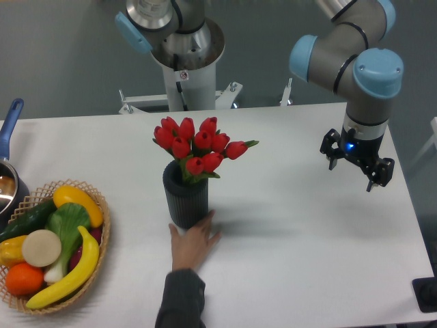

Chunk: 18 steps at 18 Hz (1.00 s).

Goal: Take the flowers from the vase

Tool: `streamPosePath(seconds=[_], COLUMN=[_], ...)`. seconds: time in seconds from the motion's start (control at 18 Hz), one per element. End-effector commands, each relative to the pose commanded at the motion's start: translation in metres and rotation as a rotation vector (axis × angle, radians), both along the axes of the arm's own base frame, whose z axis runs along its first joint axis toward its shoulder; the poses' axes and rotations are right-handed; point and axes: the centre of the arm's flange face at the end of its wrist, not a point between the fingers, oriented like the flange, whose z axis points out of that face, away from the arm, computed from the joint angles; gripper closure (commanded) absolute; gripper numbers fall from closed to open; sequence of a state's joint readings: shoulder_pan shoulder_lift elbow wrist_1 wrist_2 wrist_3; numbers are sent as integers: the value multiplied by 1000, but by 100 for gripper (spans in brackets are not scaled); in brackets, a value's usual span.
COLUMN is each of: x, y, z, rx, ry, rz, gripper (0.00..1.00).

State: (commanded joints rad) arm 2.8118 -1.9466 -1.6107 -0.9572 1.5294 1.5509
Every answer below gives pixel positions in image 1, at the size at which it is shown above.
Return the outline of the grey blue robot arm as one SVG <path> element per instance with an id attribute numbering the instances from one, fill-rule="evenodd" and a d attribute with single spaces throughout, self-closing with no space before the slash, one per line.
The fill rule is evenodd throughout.
<path id="1" fill-rule="evenodd" d="M 378 151 L 404 65 L 377 44 L 391 30 L 395 8 L 390 1 L 318 5 L 334 29 L 323 38 L 301 37 L 290 53 L 290 71 L 347 101 L 342 129 L 329 131 L 320 148 L 330 167 L 346 159 L 362 170 L 370 187 L 385 186 L 395 162 Z M 203 1 L 128 1 L 115 24 L 134 50 L 160 64 L 171 111 L 218 107 L 216 63 L 225 41 L 221 28 L 206 17 Z"/>

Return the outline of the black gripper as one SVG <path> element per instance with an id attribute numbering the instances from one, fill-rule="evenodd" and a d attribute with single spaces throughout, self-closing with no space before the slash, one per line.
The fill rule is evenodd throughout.
<path id="1" fill-rule="evenodd" d="M 387 186 L 393 177 L 395 161 L 380 158 L 378 154 L 386 127 L 387 120 L 377 124 L 364 123 L 346 112 L 341 134 L 330 129 L 320 146 L 320 152 L 329 161 L 328 169 L 333 170 L 338 159 L 346 159 L 367 172 L 367 192 L 373 187 Z"/>

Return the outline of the person's bare hand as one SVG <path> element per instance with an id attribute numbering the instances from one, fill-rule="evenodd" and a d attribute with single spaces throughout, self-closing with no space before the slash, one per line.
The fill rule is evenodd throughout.
<path id="1" fill-rule="evenodd" d="M 196 271 L 203 264 L 222 237 L 221 232 L 211 235 L 214 215 L 215 210 L 211 210 L 184 234 L 180 234 L 175 225 L 169 224 L 172 271 L 185 269 Z"/>

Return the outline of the dark grey sleeved forearm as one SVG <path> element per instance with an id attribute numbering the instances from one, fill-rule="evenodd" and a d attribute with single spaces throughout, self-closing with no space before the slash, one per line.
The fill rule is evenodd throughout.
<path id="1" fill-rule="evenodd" d="M 204 281 L 192 269 L 167 274 L 155 327 L 205 327 Z"/>

